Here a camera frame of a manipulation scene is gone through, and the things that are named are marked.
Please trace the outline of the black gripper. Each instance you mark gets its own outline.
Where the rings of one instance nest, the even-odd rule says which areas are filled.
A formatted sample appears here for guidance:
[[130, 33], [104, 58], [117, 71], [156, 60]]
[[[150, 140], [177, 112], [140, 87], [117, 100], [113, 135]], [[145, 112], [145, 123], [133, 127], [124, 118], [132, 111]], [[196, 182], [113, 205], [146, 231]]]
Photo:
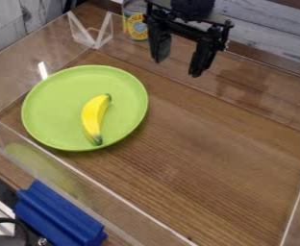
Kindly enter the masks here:
[[214, 12], [216, 0], [145, 0], [149, 52], [156, 62], [170, 54], [172, 35], [197, 40], [188, 74], [197, 78], [227, 47], [232, 20]]

